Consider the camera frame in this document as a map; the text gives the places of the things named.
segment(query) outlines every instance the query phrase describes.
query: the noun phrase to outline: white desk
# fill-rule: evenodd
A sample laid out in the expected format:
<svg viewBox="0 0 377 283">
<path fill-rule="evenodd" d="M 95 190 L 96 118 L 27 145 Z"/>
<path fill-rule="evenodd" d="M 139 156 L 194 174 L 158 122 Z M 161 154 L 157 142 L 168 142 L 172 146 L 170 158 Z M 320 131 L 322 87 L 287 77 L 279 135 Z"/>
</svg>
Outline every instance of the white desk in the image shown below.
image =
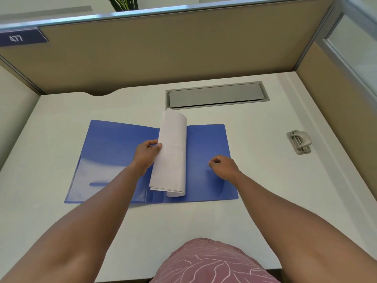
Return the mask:
<svg viewBox="0 0 377 283">
<path fill-rule="evenodd" d="M 268 102 L 180 110 L 188 125 L 225 124 L 241 171 L 322 216 L 377 258 L 377 203 L 296 73 L 125 88 L 106 96 L 42 96 L 0 173 L 0 277 L 54 222 L 64 204 L 91 119 L 159 127 L 165 90 L 263 81 Z M 307 131 L 313 151 L 297 155 L 286 137 Z M 154 276 L 187 240 L 241 248 L 265 268 L 280 263 L 241 199 L 131 206 L 97 281 Z"/>
</svg>

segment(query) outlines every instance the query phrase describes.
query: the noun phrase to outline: beige cubicle partition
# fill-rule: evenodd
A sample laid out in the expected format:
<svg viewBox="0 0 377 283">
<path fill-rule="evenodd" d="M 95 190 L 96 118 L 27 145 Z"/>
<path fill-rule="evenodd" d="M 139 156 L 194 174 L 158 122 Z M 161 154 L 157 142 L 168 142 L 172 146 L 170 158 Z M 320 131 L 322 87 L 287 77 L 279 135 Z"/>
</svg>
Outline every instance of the beige cubicle partition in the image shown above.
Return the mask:
<svg viewBox="0 0 377 283">
<path fill-rule="evenodd" d="M 41 26 L 49 43 L 0 55 L 46 94 L 292 71 L 333 0 Z"/>
<path fill-rule="evenodd" d="M 314 43 L 297 74 L 377 199 L 377 111 Z"/>
</svg>

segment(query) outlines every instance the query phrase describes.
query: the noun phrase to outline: forearm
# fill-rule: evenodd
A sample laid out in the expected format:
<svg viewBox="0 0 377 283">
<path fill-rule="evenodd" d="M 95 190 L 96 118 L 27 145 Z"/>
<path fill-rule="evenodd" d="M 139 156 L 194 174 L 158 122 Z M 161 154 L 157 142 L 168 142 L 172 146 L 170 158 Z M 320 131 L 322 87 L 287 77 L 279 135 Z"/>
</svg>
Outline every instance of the forearm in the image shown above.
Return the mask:
<svg viewBox="0 0 377 283">
<path fill-rule="evenodd" d="M 92 282 L 124 219 L 141 173 L 131 164 L 101 191 L 62 217 L 37 240 L 2 283 L 26 278 L 29 282 L 43 282 L 44 276 L 69 281 L 60 272 L 68 277 L 74 274 L 70 282 Z M 72 271 L 72 267 L 81 271 Z"/>
<path fill-rule="evenodd" d="M 293 204 L 239 174 L 234 181 L 254 223 L 292 280 L 331 282 L 349 268 L 375 274 L 375 261 L 349 238 L 316 214 Z"/>
</svg>

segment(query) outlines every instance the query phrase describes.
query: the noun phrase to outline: hand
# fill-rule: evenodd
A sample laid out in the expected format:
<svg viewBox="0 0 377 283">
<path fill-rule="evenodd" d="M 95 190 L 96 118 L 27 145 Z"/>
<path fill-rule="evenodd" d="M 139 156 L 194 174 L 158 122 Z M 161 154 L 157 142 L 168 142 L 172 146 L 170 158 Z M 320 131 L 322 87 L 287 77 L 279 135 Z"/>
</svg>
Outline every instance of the hand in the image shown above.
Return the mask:
<svg viewBox="0 0 377 283">
<path fill-rule="evenodd" d="M 233 159 L 226 156 L 218 155 L 209 161 L 208 165 L 213 169 L 216 175 L 232 184 L 238 175 L 242 174 Z"/>
<path fill-rule="evenodd" d="M 152 166 L 156 156 L 160 152 L 163 145 L 157 143 L 158 140 L 148 140 L 141 143 L 135 151 L 134 159 L 131 165 L 140 170 L 141 176 L 145 174 L 147 169 Z"/>
</svg>

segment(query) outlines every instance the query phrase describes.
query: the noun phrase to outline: left hand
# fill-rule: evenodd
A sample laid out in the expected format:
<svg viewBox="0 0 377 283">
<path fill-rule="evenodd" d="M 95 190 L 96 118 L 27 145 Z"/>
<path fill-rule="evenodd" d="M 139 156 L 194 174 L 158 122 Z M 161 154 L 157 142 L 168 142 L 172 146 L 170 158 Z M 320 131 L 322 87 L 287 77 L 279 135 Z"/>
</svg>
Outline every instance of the left hand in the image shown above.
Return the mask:
<svg viewBox="0 0 377 283">
<path fill-rule="evenodd" d="M 158 140 L 148 140 L 141 143 L 135 151 L 134 159 L 131 165 L 140 170 L 141 176 L 145 174 L 147 169 L 152 166 L 156 156 L 160 152 L 163 145 Z"/>
</svg>

